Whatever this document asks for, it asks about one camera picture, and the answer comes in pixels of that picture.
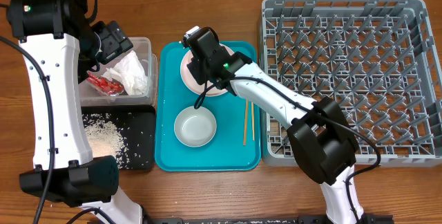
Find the grey bowl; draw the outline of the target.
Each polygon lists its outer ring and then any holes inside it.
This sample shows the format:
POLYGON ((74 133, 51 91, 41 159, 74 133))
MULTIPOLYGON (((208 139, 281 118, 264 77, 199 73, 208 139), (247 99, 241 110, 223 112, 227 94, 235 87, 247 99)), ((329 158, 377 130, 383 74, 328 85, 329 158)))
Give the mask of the grey bowl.
POLYGON ((201 106, 183 109, 174 122, 176 138, 185 146, 202 147, 208 144, 215 136, 217 122, 210 110, 201 106))

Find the white napkin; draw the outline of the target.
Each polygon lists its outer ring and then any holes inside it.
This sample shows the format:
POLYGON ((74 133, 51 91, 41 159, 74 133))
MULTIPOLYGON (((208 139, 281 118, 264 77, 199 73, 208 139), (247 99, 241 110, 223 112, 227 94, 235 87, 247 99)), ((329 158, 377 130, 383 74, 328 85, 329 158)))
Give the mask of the white napkin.
POLYGON ((102 76, 118 81, 128 95, 142 95, 148 91, 148 78, 134 50, 114 67, 107 68, 102 76))

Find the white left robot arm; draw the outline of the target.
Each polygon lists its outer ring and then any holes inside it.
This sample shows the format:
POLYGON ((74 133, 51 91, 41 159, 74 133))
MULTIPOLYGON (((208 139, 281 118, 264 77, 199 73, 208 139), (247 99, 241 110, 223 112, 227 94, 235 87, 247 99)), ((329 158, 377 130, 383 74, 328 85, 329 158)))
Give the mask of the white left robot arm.
POLYGON ((7 45, 25 59, 35 119, 33 168, 19 177, 40 203, 79 208, 104 223, 150 223, 119 186, 112 156, 94 157, 81 114, 79 84, 132 47, 115 22, 102 23, 88 0, 10 0, 7 45))

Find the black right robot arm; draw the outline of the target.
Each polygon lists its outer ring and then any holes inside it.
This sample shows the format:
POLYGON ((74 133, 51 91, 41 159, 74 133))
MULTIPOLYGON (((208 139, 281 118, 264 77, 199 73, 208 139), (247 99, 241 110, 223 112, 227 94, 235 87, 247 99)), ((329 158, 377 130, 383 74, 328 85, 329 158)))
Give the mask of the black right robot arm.
POLYGON ((229 54, 210 27, 187 31, 181 41, 192 58, 187 68, 204 87, 194 107, 202 106, 213 88, 227 90, 276 119, 285 129, 296 164, 320 185, 328 223, 368 223, 358 201, 354 177, 380 164, 356 170, 358 140, 370 139, 353 130, 338 103, 330 97, 317 101, 283 86, 241 52, 229 54))

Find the red snack wrapper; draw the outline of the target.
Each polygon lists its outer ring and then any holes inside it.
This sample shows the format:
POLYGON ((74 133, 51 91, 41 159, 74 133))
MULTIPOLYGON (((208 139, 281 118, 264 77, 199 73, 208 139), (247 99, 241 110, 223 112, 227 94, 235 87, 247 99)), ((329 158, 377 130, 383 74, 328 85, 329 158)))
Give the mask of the red snack wrapper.
POLYGON ((124 87, 119 82, 113 82, 105 77, 93 75, 91 72, 88 72, 86 81, 98 93, 105 96, 117 96, 124 92, 124 87))

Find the white rice pile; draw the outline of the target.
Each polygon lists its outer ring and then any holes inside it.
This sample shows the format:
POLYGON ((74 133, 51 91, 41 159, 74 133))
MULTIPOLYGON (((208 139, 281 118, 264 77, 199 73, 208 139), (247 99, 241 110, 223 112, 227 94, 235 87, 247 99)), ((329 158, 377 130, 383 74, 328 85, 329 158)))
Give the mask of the white rice pile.
POLYGON ((142 157, 141 142, 131 136, 127 117, 131 113, 83 113, 84 129, 93 157, 112 156, 119 169, 148 169, 149 162, 142 157))

